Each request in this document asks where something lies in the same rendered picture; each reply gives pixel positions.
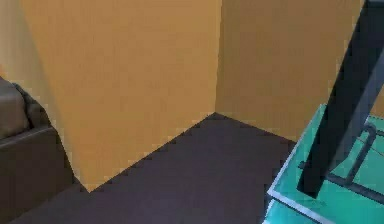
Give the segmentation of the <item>green glass table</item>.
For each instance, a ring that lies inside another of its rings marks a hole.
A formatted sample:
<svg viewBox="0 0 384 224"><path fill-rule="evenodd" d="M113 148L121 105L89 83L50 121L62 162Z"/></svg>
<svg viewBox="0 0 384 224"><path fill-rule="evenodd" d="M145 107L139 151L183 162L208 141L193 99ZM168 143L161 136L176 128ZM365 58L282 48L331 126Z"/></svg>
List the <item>green glass table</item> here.
<svg viewBox="0 0 384 224"><path fill-rule="evenodd" d="M329 171L317 197L298 190L324 110L320 105L269 188L262 224L384 224L384 118L366 119L349 155Z"/></svg>

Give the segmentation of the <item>dark brown sofa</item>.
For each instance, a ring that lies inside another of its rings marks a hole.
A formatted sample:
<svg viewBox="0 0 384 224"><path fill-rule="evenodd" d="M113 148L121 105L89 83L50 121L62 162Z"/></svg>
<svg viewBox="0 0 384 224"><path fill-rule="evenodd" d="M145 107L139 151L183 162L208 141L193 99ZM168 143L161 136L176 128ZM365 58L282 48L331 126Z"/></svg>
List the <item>dark brown sofa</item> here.
<svg viewBox="0 0 384 224"><path fill-rule="evenodd" d="M0 77L0 224L73 182L67 154L45 109L20 85Z"/></svg>

